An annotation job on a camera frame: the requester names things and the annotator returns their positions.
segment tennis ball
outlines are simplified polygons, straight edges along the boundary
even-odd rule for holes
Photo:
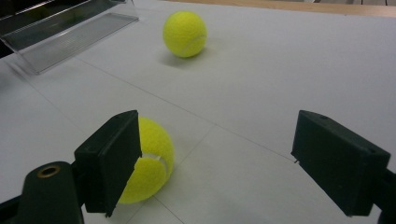
[[[174,148],[166,130],[155,121],[139,117],[143,156],[134,165],[119,203],[137,203],[154,195],[173,171]]]
[[[188,58],[197,55],[206,42],[205,23],[193,12],[175,12],[163,26],[163,41],[178,57]]]

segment tennis ball seam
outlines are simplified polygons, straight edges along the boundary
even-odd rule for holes
[[[165,159],[162,156],[153,154],[153,153],[142,153],[142,158],[151,158],[156,161],[160,161],[163,164],[163,169],[165,170],[166,176],[168,176],[168,165],[165,161]]]
[[[186,47],[184,47],[183,50],[180,51],[180,55],[184,55],[184,53],[193,45],[193,43],[197,42],[198,40],[204,39],[206,38],[206,35],[198,35],[196,36],[194,39],[192,39],[189,44],[186,45]]]

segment white table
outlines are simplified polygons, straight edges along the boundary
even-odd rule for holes
[[[140,21],[40,76],[0,61],[0,201],[37,166],[74,160],[106,120],[137,109],[173,138],[155,197],[86,223],[376,223],[345,217],[290,155],[298,111],[329,116],[396,153],[396,20],[135,1]],[[172,12],[200,14],[204,51],[174,57]],[[396,171],[396,160],[389,169]]]

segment transparent container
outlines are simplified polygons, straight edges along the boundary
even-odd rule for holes
[[[88,0],[1,39],[34,73],[41,74],[135,21],[131,0]]]

